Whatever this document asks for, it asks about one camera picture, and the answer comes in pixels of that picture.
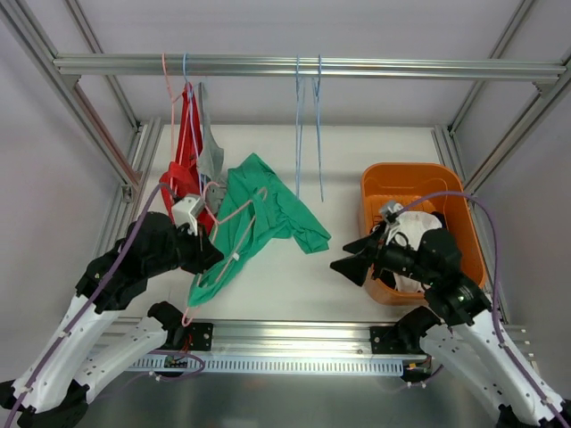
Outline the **white tank top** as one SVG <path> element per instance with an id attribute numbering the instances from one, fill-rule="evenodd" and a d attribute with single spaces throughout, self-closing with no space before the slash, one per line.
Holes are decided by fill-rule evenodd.
<path id="1" fill-rule="evenodd" d="M 392 226 L 388 234 L 388 242 L 400 246 L 410 246 L 414 251 L 418 249 L 424 232 L 442 228 L 441 220 L 424 211 L 405 211 L 397 218 L 397 224 Z M 422 292 L 419 281 L 394 274 L 395 290 L 397 292 Z"/>

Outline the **green tank top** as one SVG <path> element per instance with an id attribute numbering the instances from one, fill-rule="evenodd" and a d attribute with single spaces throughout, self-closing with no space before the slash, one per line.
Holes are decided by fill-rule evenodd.
<path id="1" fill-rule="evenodd" d="M 211 242 L 225 258 L 196 276 L 189 307 L 212 300 L 270 241 L 293 239 L 305 254 L 329 249 L 331 234 L 260 156 L 250 154 L 228 171 L 227 193 Z"/>

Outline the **blue hanger with black top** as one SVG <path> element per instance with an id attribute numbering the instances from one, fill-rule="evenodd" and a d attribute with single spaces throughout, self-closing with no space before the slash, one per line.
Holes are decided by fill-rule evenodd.
<path id="1" fill-rule="evenodd" d="M 324 193 L 324 181 L 323 181 L 323 169 L 322 169 L 322 140 L 321 140 L 321 79 L 322 79 L 322 56 L 319 54 L 317 76 L 312 79 L 311 83 L 312 83 L 313 101 L 315 109 L 319 197 L 320 200 L 324 202 L 325 193 Z"/>

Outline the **blue hanger with white top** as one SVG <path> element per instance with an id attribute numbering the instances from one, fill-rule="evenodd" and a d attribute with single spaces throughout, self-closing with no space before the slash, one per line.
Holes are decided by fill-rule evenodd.
<path id="1" fill-rule="evenodd" d="M 305 87 L 304 80 L 300 74 L 301 58 L 296 57 L 295 63 L 295 95 L 296 95 L 296 110 L 295 110 L 295 195 L 300 198 L 301 189 L 301 171 L 302 171 L 302 115 L 304 109 L 304 96 Z"/>

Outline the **black tank top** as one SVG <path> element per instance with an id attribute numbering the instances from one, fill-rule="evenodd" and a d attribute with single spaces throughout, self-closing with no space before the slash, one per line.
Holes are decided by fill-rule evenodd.
<path id="1" fill-rule="evenodd" d="M 439 222 L 441 223 L 441 227 L 442 227 L 442 228 L 447 229 L 447 223 L 446 223 L 445 216 L 444 216 L 441 212 L 433 211 L 433 212 L 432 212 L 432 215 L 433 215 L 434 217 L 436 217 L 436 218 L 439 220 Z"/>

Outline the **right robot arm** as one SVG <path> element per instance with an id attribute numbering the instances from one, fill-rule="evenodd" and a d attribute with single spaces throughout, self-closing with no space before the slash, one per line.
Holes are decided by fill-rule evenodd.
<path id="1" fill-rule="evenodd" d="M 344 246 L 330 267 L 358 286 L 389 271 L 426 287 L 426 305 L 402 317 L 380 342 L 439 361 L 480 401 L 499 427 L 568 427 L 570 402 L 532 368 L 484 292 L 460 269 L 444 228 L 424 232 L 417 249 L 378 231 Z"/>

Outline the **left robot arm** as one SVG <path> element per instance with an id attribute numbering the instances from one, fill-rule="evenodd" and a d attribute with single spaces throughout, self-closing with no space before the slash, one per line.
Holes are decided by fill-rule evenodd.
<path id="1" fill-rule="evenodd" d="M 74 427 L 136 360 L 156 350 L 188 350 L 192 326 L 183 325 L 179 309 L 161 301 L 116 343 L 91 353 L 150 279 L 177 269 L 201 274 L 222 258 L 204 227 L 192 233 L 159 212 L 140 216 L 124 238 L 87 265 L 62 322 L 34 363 L 1 384 L 1 406 L 9 412 L 5 425 Z"/>

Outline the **red tank top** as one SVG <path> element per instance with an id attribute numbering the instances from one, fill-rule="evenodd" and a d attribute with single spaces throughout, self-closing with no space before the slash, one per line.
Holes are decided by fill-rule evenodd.
<path id="1" fill-rule="evenodd" d="M 198 107 L 198 103 L 199 103 L 198 86 L 194 86 L 194 96 L 195 96 L 195 100 L 196 100 L 195 109 L 199 113 L 200 130 L 202 131 L 202 149 L 203 149 L 203 126 L 202 126 L 202 119 L 201 119 L 200 111 L 199 111 L 199 107 Z M 182 97 L 182 112 L 181 112 L 181 119 L 182 119 L 182 115 L 183 115 L 183 111 L 184 111 L 183 110 L 183 93 L 182 93 L 181 97 Z M 182 199 L 183 197 L 185 197 L 188 194 L 196 194 L 199 196 L 203 195 L 205 197 L 205 191 L 211 185 L 214 185 L 214 182 L 210 182 L 209 184 L 207 184 L 205 178 L 201 175 L 201 178 L 203 180 L 203 190 L 201 193 L 196 192 L 196 187 L 192 183 L 192 178 L 190 177 L 186 167 L 183 165 L 182 160 L 180 159 L 181 158 L 181 151 L 184 148 L 184 143 L 182 142 L 182 137 L 183 136 L 182 136 L 182 132 L 181 132 L 181 123 L 180 123 L 180 128 L 179 128 L 179 132 L 178 132 L 178 139 L 176 140 L 176 142 L 178 144 L 177 150 L 176 150 L 176 159 L 169 163 L 167 171 L 162 174 L 162 176 L 159 180 L 159 182 L 161 184 L 165 184 L 168 186 L 167 188 L 163 188 L 161 190 L 161 197 L 162 197 L 164 206 L 167 210 L 168 216 L 172 221 L 174 221 L 174 220 L 172 217 L 171 208 L 172 208 L 174 203 L 178 202 L 180 199 Z M 212 217 L 214 215 L 216 215 L 216 214 L 213 214 L 211 212 L 210 208 L 207 206 L 207 203 L 206 203 L 206 208 L 200 214 L 198 221 L 205 226 L 205 228 L 208 232 L 210 232 L 213 229 L 214 220 Z"/>

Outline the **grey tank top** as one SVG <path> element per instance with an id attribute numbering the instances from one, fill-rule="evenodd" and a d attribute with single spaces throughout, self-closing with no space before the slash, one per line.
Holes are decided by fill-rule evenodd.
<path id="1" fill-rule="evenodd" d="M 205 83 L 199 84 L 198 93 L 198 107 L 203 126 L 203 149 L 198 157 L 197 167 L 207 184 L 214 182 L 214 185 L 205 191 L 205 200 L 211 212 L 217 214 L 227 191 L 226 175 L 223 169 L 225 153 L 216 142 L 211 130 L 209 97 Z"/>

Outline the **pink hanger far left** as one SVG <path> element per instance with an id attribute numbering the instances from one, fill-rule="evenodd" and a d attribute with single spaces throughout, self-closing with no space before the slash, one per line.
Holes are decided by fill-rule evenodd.
<path id="1" fill-rule="evenodd" d="M 170 161 L 174 161 L 176 159 L 176 145 L 175 145 L 175 138 L 174 138 L 174 124 L 175 124 L 175 107 L 178 98 L 173 94 L 171 84 L 170 84 L 170 77 L 168 73 L 168 67 L 166 62 L 166 53 L 161 54 L 161 67 L 163 76 L 165 79 L 167 93 L 170 99 Z"/>

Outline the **blue hanger with grey top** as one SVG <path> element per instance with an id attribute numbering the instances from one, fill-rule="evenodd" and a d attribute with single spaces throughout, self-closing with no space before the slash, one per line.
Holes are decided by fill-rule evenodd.
<path id="1" fill-rule="evenodd" d="M 181 119 L 182 142 L 184 148 L 181 151 L 181 160 L 186 167 L 196 192 L 203 190 L 203 180 L 198 171 L 197 161 L 202 150 L 202 131 L 200 130 L 199 113 L 196 111 L 194 87 L 188 76 L 188 53 L 183 54 L 182 72 L 184 79 L 183 89 L 183 115 Z"/>

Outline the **orange plastic basket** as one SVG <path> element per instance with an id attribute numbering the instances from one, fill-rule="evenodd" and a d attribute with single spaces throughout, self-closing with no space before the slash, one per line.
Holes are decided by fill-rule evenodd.
<path id="1" fill-rule="evenodd" d="M 361 176 L 360 233 L 368 235 L 382 220 L 379 212 L 389 201 L 406 206 L 436 192 L 461 192 L 462 184 L 450 169 L 433 163 L 378 163 L 368 167 Z M 479 287 L 484 287 L 487 274 L 467 202 L 459 196 L 439 196 L 421 202 L 416 211 L 443 214 L 462 253 L 461 270 Z M 364 289 L 371 299 L 389 306 L 424 305 L 421 292 L 398 292 L 381 280 L 368 279 Z"/>

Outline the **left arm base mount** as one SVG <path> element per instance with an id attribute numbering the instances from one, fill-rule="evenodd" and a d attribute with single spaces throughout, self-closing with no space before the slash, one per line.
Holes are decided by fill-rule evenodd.
<path id="1" fill-rule="evenodd" d="M 212 347 L 214 324 L 193 322 L 181 326 L 175 333 L 175 349 L 181 351 L 210 351 Z"/>

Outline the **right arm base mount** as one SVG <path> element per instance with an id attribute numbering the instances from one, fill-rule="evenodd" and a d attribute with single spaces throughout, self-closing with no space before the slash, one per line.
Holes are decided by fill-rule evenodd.
<path id="1" fill-rule="evenodd" d="M 406 352 L 406 347 L 394 325 L 373 325 L 368 330 L 373 355 L 397 355 Z"/>

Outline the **aluminium hanging rail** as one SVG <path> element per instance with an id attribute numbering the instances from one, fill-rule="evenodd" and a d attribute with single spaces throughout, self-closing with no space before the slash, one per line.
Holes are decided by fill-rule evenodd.
<path id="1" fill-rule="evenodd" d="M 191 55 L 175 53 L 62 53 L 53 65 L 63 75 L 394 78 L 552 83 L 568 70 L 559 62 Z"/>

